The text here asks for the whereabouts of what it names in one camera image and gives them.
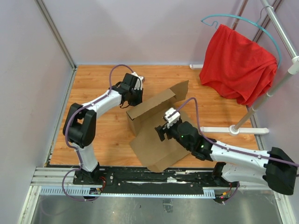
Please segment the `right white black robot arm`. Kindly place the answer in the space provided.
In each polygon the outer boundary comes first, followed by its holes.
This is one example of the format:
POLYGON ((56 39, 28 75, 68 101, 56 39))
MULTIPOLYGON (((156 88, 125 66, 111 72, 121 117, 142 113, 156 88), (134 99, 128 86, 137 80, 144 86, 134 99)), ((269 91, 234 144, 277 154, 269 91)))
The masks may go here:
POLYGON ((201 161, 214 161, 212 182, 253 182, 268 186, 283 195, 293 195, 297 178, 296 164, 282 149, 270 151, 234 147, 201 135, 191 123, 179 120, 173 125, 155 127, 159 139, 174 139, 201 161))

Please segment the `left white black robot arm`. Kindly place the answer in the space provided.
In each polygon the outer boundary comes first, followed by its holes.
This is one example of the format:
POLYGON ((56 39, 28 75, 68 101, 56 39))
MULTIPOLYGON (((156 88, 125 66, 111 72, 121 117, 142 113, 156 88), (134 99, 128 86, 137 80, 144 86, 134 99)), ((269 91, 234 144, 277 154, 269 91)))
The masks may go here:
POLYGON ((89 184, 94 185, 100 180, 100 165, 93 149, 97 119, 114 107, 122 107, 125 102, 128 106, 139 105, 142 102, 144 82, 145 77, 136 72, 126 73, 121 82, 110 86, 96 99, 70 106, 63 135, 67 145, 76 151, 79 158, 78 174, 89 184))

